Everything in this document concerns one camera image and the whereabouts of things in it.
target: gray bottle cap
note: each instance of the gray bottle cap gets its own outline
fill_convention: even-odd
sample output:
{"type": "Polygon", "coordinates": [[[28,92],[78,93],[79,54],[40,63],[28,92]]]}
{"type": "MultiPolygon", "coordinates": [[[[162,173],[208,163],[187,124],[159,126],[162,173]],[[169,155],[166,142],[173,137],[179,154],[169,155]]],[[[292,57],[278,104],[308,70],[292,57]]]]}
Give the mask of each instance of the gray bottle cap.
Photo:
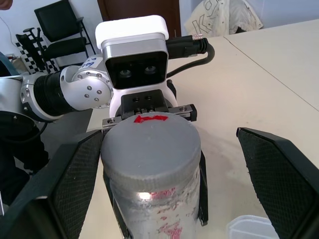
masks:
{"type": "Polygon", "coordinates": [[[142,114],[120,122],[105,135],[101,158],[107,175],[124,189],[161,191],[193,175],[200,160],[200,138],[180,116],[142,114]]]}

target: camera lens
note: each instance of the camera lens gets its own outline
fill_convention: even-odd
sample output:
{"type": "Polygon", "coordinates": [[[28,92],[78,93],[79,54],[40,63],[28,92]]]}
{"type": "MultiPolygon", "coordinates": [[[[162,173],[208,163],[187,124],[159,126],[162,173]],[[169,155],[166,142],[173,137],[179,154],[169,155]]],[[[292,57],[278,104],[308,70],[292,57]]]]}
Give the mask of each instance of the camera lens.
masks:
{"type": "Polygon", "coordinates": [[[147,75],[152,75],[156,72],[156,67],[155,66],[148,66],[145,68],[145,74],[147,75]]]}
{"type": "Polygon", "coordinates": [[[120,71],[120,77],[121,78],[129,78],[132,76],[132,73],[130,70],[122,70],[120,71]]]}

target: wooden door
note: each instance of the wooden door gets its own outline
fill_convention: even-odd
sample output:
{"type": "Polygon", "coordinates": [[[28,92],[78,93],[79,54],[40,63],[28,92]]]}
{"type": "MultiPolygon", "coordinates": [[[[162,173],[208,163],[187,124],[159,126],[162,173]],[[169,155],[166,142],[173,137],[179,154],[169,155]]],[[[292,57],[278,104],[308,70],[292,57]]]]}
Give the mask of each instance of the wooden door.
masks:
{"type": "Polygon", "coordinates": [[[160,15],[170,38],[181,36],[178,0],[98,0],[104,21],[160,15]]]}

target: person's arm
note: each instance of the person's arm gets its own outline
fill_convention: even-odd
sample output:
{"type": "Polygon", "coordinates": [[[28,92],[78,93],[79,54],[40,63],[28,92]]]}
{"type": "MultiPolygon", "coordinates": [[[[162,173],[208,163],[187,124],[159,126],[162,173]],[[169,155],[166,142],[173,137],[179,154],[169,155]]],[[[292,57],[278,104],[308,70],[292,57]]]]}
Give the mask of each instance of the person's arm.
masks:
{"type": "Polygon", "coordinates": [[[12,6],[13,0],[0,0],[0,10],[8,10],[12,6]]]}

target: checkered pattern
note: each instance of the checkered pattern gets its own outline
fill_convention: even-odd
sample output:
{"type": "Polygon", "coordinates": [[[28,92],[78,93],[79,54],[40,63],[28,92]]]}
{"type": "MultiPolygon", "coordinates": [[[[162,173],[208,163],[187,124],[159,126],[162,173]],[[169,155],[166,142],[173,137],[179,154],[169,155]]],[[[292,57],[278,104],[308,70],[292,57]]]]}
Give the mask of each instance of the checkered pattern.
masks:
{"type": "MultiPolygon", "coordinates": [[[[39,48],[38,44],[36,43],[35,39],[33,39],[32,37],[29,37],[29,38],[32,41],[35,49],[38,51],[39,55],[41,55],[40,48],[39,48]]],[[[38,68],[38,66],[36,65],[35,61],[31,57],[31,55],[28,53],[28,51],[19,42],[16,42],[15,44],[18,47],[18,49],[20,50],[21,58],[22,58],[22,60],[23,60],[23,62],[25,64],[25,66],[27,67],[28,71],[31,74],[34,74],[36,72],[40,72],[41,70],[38,68]]],[[[40,37],[40,44],[41,44],[41,46],[42,46],[42,48],[44,50],[47,49],[47,44],[43,40],[43,36],[40,37]]],[[[51,59],[50,61],[47,61],[47,65],[48,65],[48,68],[50,69],[51,73],[60,70],[60,68],[59,68],[58,64],[56,63],[55,59],[51,59]]]]}

